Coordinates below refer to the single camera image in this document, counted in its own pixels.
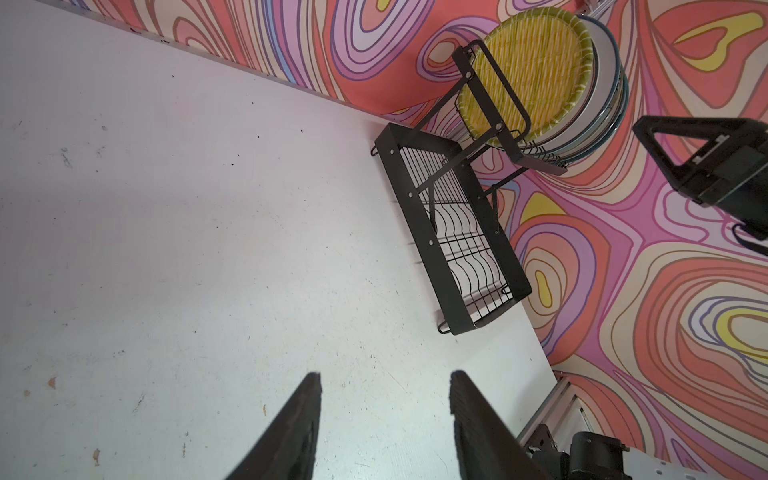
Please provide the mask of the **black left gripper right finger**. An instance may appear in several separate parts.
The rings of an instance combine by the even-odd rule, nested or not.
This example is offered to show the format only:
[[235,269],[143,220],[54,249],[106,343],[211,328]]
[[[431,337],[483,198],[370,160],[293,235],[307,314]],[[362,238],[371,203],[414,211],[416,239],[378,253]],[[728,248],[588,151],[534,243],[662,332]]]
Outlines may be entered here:
[[451,374],[449,403],[462,479],[548,479],[466,372]]

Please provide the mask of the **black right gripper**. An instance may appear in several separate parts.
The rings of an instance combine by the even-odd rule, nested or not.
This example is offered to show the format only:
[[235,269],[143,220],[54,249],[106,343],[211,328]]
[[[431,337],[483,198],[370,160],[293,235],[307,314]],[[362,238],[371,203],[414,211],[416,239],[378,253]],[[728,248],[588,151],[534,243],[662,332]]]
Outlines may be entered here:
[[674,190],[736,220],[741,246],[767,254],[767,124],[646,115],[633,133]]

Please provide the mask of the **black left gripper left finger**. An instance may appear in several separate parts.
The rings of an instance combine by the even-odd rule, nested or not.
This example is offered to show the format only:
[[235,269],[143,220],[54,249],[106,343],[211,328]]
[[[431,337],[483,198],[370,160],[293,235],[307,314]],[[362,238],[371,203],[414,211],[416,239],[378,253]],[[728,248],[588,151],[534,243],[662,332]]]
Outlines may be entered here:
[[311,479],[321,395],[320,374],[308,373],[227,479]]

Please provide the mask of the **white plate green quatrefoil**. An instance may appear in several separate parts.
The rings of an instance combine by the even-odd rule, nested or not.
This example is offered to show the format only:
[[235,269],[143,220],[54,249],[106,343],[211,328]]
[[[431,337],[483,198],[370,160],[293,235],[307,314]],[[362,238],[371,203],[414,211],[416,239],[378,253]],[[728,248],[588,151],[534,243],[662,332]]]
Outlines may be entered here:
[[609,104],[608,115],[599,121],[597,129],[589,134],[585,140],[577,143],[574,150],[566,152],[564,156],[551,153],[556,160],[566,165],[578,162],[595,153],[618,129],[628,105],[628,80],[620,63],[619,68],[619,83],[615,96]]

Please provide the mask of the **small orange sunburst plate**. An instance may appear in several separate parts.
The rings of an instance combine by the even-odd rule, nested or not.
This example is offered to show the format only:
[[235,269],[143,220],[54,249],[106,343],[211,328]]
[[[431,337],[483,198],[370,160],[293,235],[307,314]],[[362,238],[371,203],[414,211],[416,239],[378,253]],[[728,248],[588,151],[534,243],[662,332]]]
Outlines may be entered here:
[[593,47],[591,78],[574,108],[549,132],[535,140],[543,153],[564,156],[597,129],[608,115],[619,83],[619,50],[613,34],[601,22],[581,16]]

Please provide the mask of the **yellow green woven tray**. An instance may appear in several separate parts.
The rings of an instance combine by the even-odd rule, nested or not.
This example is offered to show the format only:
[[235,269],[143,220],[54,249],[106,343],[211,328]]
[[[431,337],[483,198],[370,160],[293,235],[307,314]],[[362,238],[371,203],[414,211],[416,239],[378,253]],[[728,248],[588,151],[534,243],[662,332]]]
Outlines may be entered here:
[[[579,103],[592,80],[591,35],[576,15],[556,7],[520,12],[484,38],[490,51],[478,50],[472,67],[502,119],[527,142],[556,128]],[[490,61],[495,60],[527,111],[524,121]]]

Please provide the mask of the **black two-tier dish rack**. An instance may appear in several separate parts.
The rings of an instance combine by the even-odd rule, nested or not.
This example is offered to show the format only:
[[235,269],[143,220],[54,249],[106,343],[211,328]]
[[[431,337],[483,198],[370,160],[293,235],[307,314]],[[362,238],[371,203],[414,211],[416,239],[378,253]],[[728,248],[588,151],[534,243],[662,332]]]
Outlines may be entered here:
[[458,47],[461,77],[429,111],[434,117],[467,88],[489,128],[468,146],[413,127],[387,124],[375,139],[380,158],[437,298],[441,334],[482,328],[532,292],[501,226],[499,192],[528,171],[565,173],[561,160],[526,154],[528,111],[481,40]]

